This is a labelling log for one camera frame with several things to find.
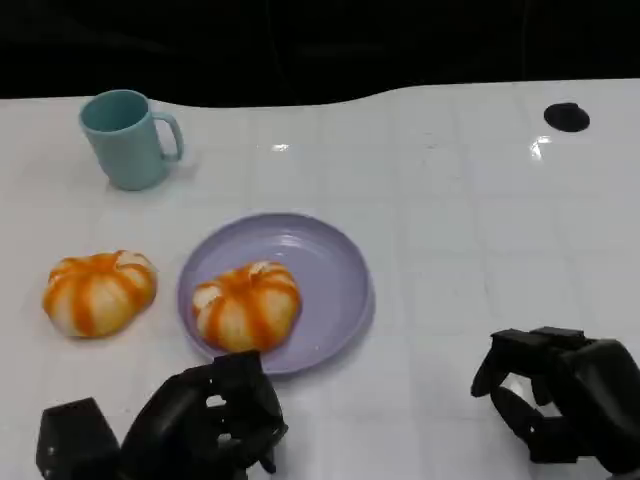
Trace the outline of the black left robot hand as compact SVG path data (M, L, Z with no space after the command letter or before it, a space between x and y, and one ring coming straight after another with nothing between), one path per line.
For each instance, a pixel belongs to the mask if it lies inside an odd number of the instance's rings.
M219 356L169 377L121 446L124 479L244 479L253 465L275 474L288 430L256 351Z

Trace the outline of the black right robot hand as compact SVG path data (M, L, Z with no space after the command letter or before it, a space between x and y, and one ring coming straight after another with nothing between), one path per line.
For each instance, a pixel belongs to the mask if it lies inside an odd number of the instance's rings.
M490 396L531 462L594 457L615 479L639 476L639 367L616 339L541 327L492 334L471 394Z

